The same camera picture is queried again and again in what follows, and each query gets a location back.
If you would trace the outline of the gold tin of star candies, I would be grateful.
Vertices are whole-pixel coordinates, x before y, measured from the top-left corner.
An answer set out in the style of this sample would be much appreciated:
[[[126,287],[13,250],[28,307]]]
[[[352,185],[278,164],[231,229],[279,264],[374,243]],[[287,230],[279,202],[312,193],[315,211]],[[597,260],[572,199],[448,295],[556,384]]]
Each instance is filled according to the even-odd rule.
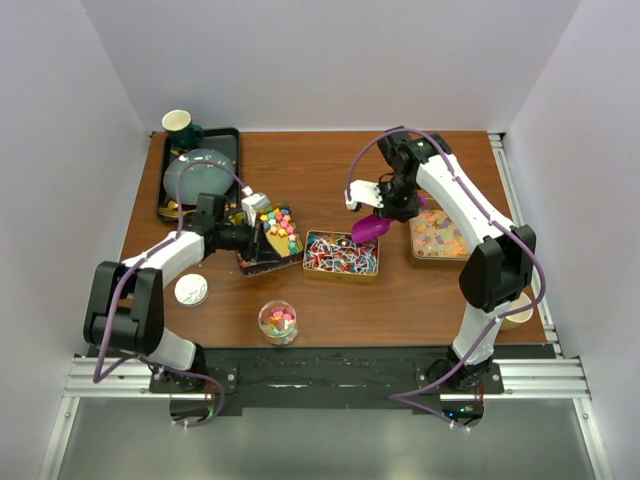
[[[257,220],[263,223],[267,239],[275,250],[275,260],[251,265],[245,260],[247,253],[238,254],[237,262],[244,276],[254,277],[302,261],[303,244],[288,203],[276,203],[261,210]]]

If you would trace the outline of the magenta plastic scoop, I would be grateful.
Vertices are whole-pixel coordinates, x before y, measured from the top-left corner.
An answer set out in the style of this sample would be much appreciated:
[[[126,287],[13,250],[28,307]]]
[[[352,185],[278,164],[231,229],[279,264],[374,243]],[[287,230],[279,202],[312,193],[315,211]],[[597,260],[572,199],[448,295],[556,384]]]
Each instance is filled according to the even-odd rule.
[[[426,198],[423,195],[417,195],[403,207],[374,208],[372,214],[353,225],[351,238],[357,244],[374,240],[385,235],[393,222],[406,223],[416,217],[425,205]]]

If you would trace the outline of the gold tin of gummy candies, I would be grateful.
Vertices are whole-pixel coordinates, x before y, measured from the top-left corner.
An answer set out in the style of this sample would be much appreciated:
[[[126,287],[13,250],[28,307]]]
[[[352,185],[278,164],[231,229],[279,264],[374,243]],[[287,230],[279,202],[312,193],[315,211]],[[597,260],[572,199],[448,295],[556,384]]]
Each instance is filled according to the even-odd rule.
[[[419,261],[463,261],[470,250],[460,230],[440,208],[427,208],[409,220],[413,257]]]

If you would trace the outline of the clear glass jar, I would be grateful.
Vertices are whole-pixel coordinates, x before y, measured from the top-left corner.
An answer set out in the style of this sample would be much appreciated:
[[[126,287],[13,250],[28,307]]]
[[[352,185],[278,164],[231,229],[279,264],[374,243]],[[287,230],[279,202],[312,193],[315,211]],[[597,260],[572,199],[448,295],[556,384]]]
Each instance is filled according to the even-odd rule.
[[[258,314],[258,325],[265,340],[276,347],[292,344],[298,334],[296,311],[284,300],[264,304]]]

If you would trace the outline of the gold tin of lollipops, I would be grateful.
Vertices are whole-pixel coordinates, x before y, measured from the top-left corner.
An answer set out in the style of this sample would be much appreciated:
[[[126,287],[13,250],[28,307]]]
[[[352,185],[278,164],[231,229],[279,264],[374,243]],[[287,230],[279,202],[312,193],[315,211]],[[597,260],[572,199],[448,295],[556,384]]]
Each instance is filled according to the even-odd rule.
[[[302,268],[311,279],[369,284],[378,277],[379,258],[377,239],[357,243],[348,233],[310,230]]]

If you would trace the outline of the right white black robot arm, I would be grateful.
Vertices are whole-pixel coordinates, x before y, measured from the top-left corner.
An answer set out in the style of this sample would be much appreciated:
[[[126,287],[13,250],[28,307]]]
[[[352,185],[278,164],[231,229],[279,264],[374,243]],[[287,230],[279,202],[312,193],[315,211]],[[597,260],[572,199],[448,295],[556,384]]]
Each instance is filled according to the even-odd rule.
[[[376,142],[392,169],[375,194],[374,215],[386,231],[391,221],[406,222],[428,192],[462,234],[470,256],[459,276],[466,306],[460,330],[435,378],[419,388],[426,393],[447,385],[469,392],[487,372],[504,318],[522,310],[514,305],[542,268],[535,256],[536,234],[502,215],[471,182],[451,148],[436,134],[397,127]]]

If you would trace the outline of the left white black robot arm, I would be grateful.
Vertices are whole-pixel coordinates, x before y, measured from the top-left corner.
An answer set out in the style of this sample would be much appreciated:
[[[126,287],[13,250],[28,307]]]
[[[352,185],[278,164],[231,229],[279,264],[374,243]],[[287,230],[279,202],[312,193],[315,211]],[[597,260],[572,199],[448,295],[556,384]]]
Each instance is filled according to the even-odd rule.
[[[94,383],[131,358],[168,373],[185,392],[216,383],[207,375],[201,345],[165,326],[164,288],[218,250],[244,258],[255,253],[255,221],[271,201],[247,187],[242,193],[241,224],[224,220],[221,197],[201,194],[190,220],[181,221],[160,243],[123,262],[104,261],[96,267],[83,326],[84,340],[99,349]]]

